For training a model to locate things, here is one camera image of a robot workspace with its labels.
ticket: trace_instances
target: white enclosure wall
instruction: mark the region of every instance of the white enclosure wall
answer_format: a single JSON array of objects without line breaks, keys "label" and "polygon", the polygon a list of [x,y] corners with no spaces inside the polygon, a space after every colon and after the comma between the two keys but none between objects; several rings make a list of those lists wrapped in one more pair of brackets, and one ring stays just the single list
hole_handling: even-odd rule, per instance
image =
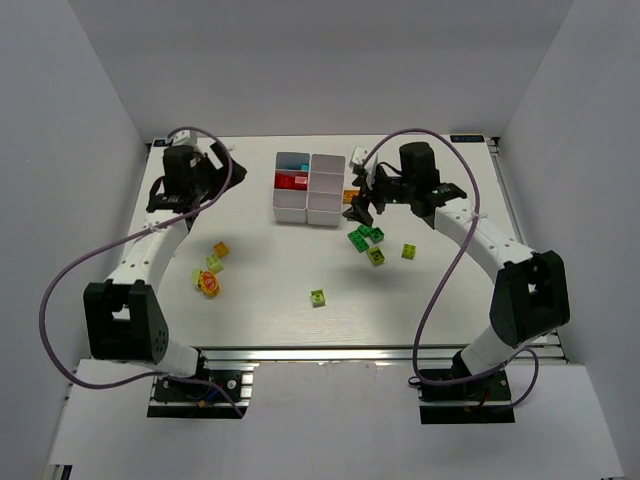
[{"label": "white enclosure wall", "polygon": [[[66,0],[0,2],[0,477],[39,479],[66,382],[38,338],[54,274],[129,223],[144,144]],[[50,306],[66,365],[87,352],[82,292],[99,258],[72,273]]]},{"label": "white enclosure wall", "polygon": [[565,262],[584,363],[629,478],[640,478],[640,3],[578,0],[502,139],[529,241]]},{"label": "white enclosure wall", "polygon": [[572,0],[70,0],[145,140],[502,134]]}]

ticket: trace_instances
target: black mounting plate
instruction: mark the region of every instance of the black mounting plate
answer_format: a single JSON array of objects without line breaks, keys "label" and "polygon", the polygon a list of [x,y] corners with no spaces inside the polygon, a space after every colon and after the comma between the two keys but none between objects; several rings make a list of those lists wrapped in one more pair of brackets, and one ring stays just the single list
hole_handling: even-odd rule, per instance
[{"label": "black mounting plate", "polygon": [[[451,379],[451,369],[425,369],[420,370],[420,374],[429,380]],[[513,408],[508,404],[495,405],[495,402],[511,401],[509,381],[504,371],[464,387],[433,387],[421,384],[418,389],[422,401],[434,402],[420,405],[422,425],[515,423]],[[450,406],[448,402],[477,402],[478,405],[483,405]]]},{"label": "black mounting plate", "polygon": [[[231,400],[239,402],[242,398],[242,370],[204,370],[209,381],[229,395]],[[235,381],[235,387],[229,388],[230,380]],[[203,400],[209,393],[209,388],[200,385],[190,385],[159,378],[156,380],[155,389],[151,400],[155,400],[161,405],[149,405],[147,417],[161,418],[238,418],[233,408],[221,407],[219,404],[228,403],[220,394],[214,396],[211,401],[203,407],[198,406],[198,402]]]}]

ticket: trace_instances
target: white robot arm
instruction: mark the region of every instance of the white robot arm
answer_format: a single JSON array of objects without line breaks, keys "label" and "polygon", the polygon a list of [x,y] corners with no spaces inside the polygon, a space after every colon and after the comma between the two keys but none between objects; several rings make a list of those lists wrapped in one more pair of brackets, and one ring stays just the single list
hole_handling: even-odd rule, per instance
[{"label": "white robot arm", "polygon": [[[393,169],[397,176],[387,175],[382,163],[374,163],[373,170],[363,166],[365,154],[357,148],[350,163],[357,175],[353,185],[360,191],[344,212],[346,218],[371,226],[369,205],[380,214],[387,203],[405,203],[431,228],[463,244],[474,215],[471,202],[456,185],[440,181],[428,143],[400,147],[401,171]],[[503,364],[540,335],[569,321],[564,264],[555,252],[537,253],[480,217],[467,253],[494,283],[491,326],[454,357],[454,379]]]},{"label": "white robot arm", "polygon": [[[471,228],[472,215],[471,202],[466,198],[456,198],[436,209],[434,227],[458,245],[462,245]],[[533,258],[534,253],[483,217],[478,219],[476,231],[467,247],[467,254],[480,265],[494,284],[498,272],[505,264],[526,262]],[[462,350],[461,356],[469,373],[475,375],[500,365],[534,340],[535,338],[530,338],[517,347],[512,347],[504,343],[494,328],[489,326]]]},{"label": "white robot arm", "polygon": [[[240,183],[246,170],[230,157],[216,169],[207,155],[191,142],[165,149],[165,175],[153,185],[147,206],[150,233],[139,238],[127,257],[109,277],[90,283],[84,291],[89,345],[94,358],[140,364],[174,377],[197,377],[201,366],[197,349],[181,345],[169,336],[156,299],[169,261],[187,237],[197,215],[188,215],[164,228],[156,225],[194,212],[223,188],[232,167],[228,188]],[[218,158],[224,150],[211,146]],[[164,192],[158,193],[160,186]]]}]

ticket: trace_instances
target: red block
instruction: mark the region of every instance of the red block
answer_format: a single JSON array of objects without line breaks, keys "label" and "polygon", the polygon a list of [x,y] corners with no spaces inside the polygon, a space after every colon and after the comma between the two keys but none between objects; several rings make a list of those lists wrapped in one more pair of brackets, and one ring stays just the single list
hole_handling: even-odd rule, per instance
[{"label": "red block", "polygon": [[307,177],[299,176],[294,180],[293,188],[296,190],[306,190],[307,189]]},{"label": "red block", "polygon": [[294,185],[295,185],[295,181],[293,177],[289,175],[285,175],[283,173],[276,173],[276,181],[275,181],[276,188],[288,188],[292,190],[294,189]]}]

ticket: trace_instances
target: white tabletop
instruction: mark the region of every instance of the white tabletop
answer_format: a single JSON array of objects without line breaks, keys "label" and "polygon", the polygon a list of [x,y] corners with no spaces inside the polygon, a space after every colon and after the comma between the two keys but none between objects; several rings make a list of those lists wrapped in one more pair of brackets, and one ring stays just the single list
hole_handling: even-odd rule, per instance
[{"label": "white tabletop", "polygon": [[[83,360],[81,378],[144,371]],[[530,366],[509,366],[514,397]],[[50,463],[71,480],[521,479],[623,475],[586,369],[543,366],[515,423],[420,425],[411,366],[262,364],[240,420],[147,418],[151,378],[74,387]]]},{"label": "white tabletop", "polygon": [[[337,228],[283,225],[271,208],[275,155],[298,151],[344,155],[356,146],[371,148],[381,136],[250,137],[223,139],[248,173],[200,214],[176,251],[160,285],[158,299],[171,335],[196,346],[392,346],[412,343],[422,312],[457,246],[413,216],[406,205],[391,205],[374,225],[385,233],[379,244],[386,257],[373,267],[347,239],[356,228],[343,219]],[[470,182],[453,154],[426,136],[396,138],[380,151],[380,160],[399,165],[398,147],[428,141],[436,153],[441,179],[472,197]],[[211,142],[202,139],[201,145]],[[487,146],[456,144],[476,175],[481,211],[513,234],[507,208]],[[143,226],[149,189],[163,174],[163,148],[152,148],[140,189],[131,232]],[[347,172],[348,186],[353,175]],[[191,283],[191,271],[205,268],[217,242],[231,253],[217,275],[221,293],[207,298]],[[400,257],[405,243],[416,245],[414,260]],[[322,289],[325,307],[313,308],[310,291]],[[487,325],[493,285],[465,258],[429,320],[427,345],[464,345]]]}]

